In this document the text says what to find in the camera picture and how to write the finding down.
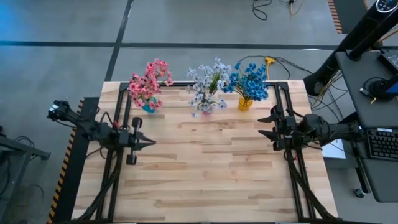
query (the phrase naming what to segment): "concrete floor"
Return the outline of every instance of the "concrete floor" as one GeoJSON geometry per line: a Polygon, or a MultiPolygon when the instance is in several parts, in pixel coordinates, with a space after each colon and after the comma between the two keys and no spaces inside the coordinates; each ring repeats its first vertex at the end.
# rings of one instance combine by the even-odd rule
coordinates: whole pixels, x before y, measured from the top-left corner
{"type": "MultiPolygon", "coordinates": [[[[38,42],[115,42],[127,0],[3,0],[0,2],[0,40],[38,42]]],[[[306,0],[295,16],[286,4],[274,0],[264,10],[267,21],[255,18],[249,0],[135,0],[123,42],[131,43],[221,43],[336,45],[344,35],[336,33],[327,0],[306,0]]],[[[398,45],[398,36],[387,45],[398,45]]],[[[55,99],[67,99],[73,108],[85,96],[99,96],[112,47],[0,47],[0,124],[10,138],[26,135],[37,148],[52,153],[50,160],[33,160],[18,198],[9,210],[12,223],[47,220],[60,167],[68,142],[69,128],[46,119],[55,99]],[[32,186],[38,184],[44,189],[32,186]]],[[[185,79],[188,67],[212,63],[220,57],[234,65],[247,55],[284,57],[315,71],[330,50],[290,49],[190,49],[123,47],[112,80],[127,80],[142,73],[146,62],[161,58],[170,64],[175,80],[185,79]]],[[[244,63],[261,59],[248,60],[244,63]]],[[[307,74],[287,66],[291,79],[307,74]]],[[[279,65],[271,79],[287,78],[279,65]]],[[[345,88],[343,79],[336,84],[345,88]]],[[[338,97],[341,92],[331,90],[338,97]]],[[[325,103],[330,102],[326,96],[325,103]]],[[[354,111],[349,95],[338,100],[343,116],[354,111]]],[[[336,118],[327,109],[314,111],[329,122],[336,118]]],[[[397,223],[398,203],[378,203],[372,195],[364,199],[352,194],[359,187],[355,171],[330,169],[328,174],[338,213],[345,220],[397,223]]]]}

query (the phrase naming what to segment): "wooden table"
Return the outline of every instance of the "wooden table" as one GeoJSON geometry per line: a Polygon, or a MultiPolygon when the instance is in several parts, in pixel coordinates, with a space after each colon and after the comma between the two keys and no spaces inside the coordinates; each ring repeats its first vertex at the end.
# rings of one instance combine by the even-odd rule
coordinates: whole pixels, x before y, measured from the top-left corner
{"type": "MultiPolygon", "coordinates": [[[[303,81],[288,83],[294,110],[311,113],[303,81]]],[[[105,111],[113,118],[118,90],[119,82],[104,83],[97,119],[105,111]]],[[[141,117],[141,131],[157,144],[137,153],[136,166],[126,165],[124,158],[114,222],[297,221],[283,151],[273,151],[270,140],[257,131],[274,125],[256,120],[269,116],[275,91],[270,89],[269,99],[255,102],[247,112],[237,109],[239,95],[218,96],[228,108],[198,118],[192,118],[193,108],[188,105],[193,93],[184,87],[163,88],[163,95],[157,97],[164,104],[156,114],[132,106],[129,124],[133,116],[141,117]]],[[[99,144],[91,142],[88,153],[97,148],[99,144]]],[[[303,154],[313,192],[337,216],[322,152],[307,148],[303,154]]],[[[100,191],[104,163],[99,153],[87,158],[73,218],[100,191]]],[[[308,214],[302,191],[300,196],[308,214]]]]}

